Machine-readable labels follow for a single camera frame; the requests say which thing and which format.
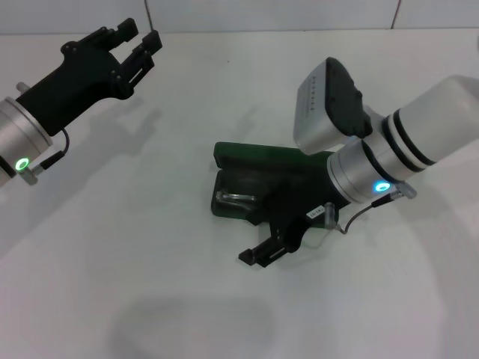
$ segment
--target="blue led light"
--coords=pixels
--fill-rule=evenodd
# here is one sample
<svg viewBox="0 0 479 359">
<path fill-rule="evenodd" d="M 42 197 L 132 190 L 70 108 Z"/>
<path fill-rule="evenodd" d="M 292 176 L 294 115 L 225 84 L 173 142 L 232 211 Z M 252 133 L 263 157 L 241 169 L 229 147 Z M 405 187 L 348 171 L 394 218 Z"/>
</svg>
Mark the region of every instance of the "blue led light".
<svg viewBox="0 0 479 359">
<path fill-rule="evenodd" d="M 390 187 L 391 187 L 391 183 L 388 183 L 388 182 L 378 182 L 378 183 L 376 183 L 376 185 L 374 186 L 374 191 L 376 191 L 376 192 L 384 192 L 384 191 L 389 190 Z"/>
</svg>

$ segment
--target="green object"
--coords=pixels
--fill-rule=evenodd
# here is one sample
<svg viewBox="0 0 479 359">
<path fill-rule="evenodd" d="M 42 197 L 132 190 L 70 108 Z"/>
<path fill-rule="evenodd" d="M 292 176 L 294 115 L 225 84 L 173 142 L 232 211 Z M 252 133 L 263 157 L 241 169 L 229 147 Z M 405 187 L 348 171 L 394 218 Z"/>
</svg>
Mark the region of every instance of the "green object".
<svg viewBox="0 0 479 359">
<path fill-rule="evenodd" d="M 30 163 L 30 160 L 27 158 L 19 159 L 15 164 L 15 169 L 17 171 L 24 170 L 29 163 Z"/>
<path fill-rule="evenodd" d="M 306 156 L 296 148 L 218 142 L 214 157 L 221 170 L 216 176 L 211 211 L 219 217 L 245 220 L 245 210 L 217 203 L 216 192 L 227 190 L 234 194 L 265 197 L 285 182 L 299 185 L 312 174 L 326 171 L 331 154 L 321 152 Z"/>
</svg>

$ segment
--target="white label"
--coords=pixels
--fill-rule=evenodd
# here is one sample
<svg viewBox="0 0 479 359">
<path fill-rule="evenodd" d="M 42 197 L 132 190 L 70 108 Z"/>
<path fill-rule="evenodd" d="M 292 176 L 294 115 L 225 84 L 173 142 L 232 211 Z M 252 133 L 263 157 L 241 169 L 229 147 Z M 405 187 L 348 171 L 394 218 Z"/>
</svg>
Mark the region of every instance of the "white label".
<svg viewBox="0 0 479 359">
<path fill-rule="evenodd" d="M 319 207 L 316 207 L 315 209 L 313 209 L 311 212 L 309 212 L 306 215 L 311 219 L 315 219 L 318 215 L 322 215 L 323 213 L 324 213 L 324 207 L 319 206 Z"/>
</svg>

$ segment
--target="white table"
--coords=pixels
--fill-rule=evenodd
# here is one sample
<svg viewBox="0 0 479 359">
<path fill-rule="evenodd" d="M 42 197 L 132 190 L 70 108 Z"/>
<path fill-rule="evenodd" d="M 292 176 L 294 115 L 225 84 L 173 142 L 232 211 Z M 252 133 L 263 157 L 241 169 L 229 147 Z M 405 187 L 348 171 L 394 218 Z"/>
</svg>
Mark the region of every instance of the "white table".
<svg viewBox="0 0 479 359">
<path fill-rule="evenodd" d="M 0 37 L 0 98 L 56 68 L 75 38 Z M 162 40 L 130 100 L 105 100 L 68 126 L 68 156 L 38 185 L 1 189 L 0 356 L 477 358 L 479 144 L 414 177 L 415 200 L 371 211 L 316 249 L 324 231 L 310 230 L 307 247 L 267 269 L 236 258 L 268 227 L 209 207 L 214 144 L 293 147 L 296 89 L 324 58 L 390 114 L 450 74 L 479 77 L 478 31 Z"/>
</svg>

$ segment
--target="black stripe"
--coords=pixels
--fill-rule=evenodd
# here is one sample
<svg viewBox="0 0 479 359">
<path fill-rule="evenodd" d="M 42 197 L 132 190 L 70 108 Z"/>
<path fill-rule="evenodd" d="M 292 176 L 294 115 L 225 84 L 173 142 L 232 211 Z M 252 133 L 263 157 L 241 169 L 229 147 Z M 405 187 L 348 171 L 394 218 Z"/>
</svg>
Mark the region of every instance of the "black stripe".
<svg viewBox="0 0 479 359">
<path fill-rule="evenodd" d="M 7 175 L 10 176 L 10 178 L 14 178 L 16 176 L 15 170 L 1 156 L 0 156 L 0 168 L 3 171 L 5 171 L 7 173 Z"/>
<path fill-rule="evenodd" d="M 382 120 L 381 126 L 386 141 L 388 142 L 389 146 L 391 146 L 391 149 L 394 151 L 394 153 L 396 153 L 396 156 L 403 163 L 403 165 L 405 165 L 412 172 L 424 171 L 424 168 L 416 166 L 414 163 L 411 162 L 411 160 L 406 157 L 403 151 L 401 151 L 396 141 L 392 137 L 391 129 L 389 128 L 388 118 Z"/>
<path fill-rule="evenodd" d="M 361 141 L 361 144 L 362 144 L 362 149 L 363 149 L 367 159 L 373 165 L 373 168 L 376 170 L 376 172 L 382 178 L 384 178 L 386 181 L 388 181 L 390 183 L 399 183 L 400 181 L 398 181 L 397 179 L 395 179 L 394 177 L 392 177 L 390 174 L 388 174 L 386 171 L 384 171 L 382 169 L 382 167 L 379 164 L 379 162 L 377 161 L 376 157 L 374 157 L 374 154 L 373 154 L 373 151 L 371 150 L 371 148 L 369 148 L 369 146 L 366 145 L 366 143 L 364 141 Z"/>
<path fill-rule="evenodd" d="M 409 148 L 412 154 L 416 156 L 416 158 L 422 163 L 424 163 L 425 165 L 428 165 L 428 166 L 434 165 L 435 162 L 428 159 L 425 155 L 423 155 L 422 152 L 412 143 L 411 138 L 409 138 L 406 131 L 404 130 L 403 124 L 401 123 L 399 110 L 397 110 L 394 113 L 393 118 L 394 118 L 394 125 L 396 126 L 396 129 L 399 132 L 399 136 L 401 136 L 407 148 Z"/>
</svg>

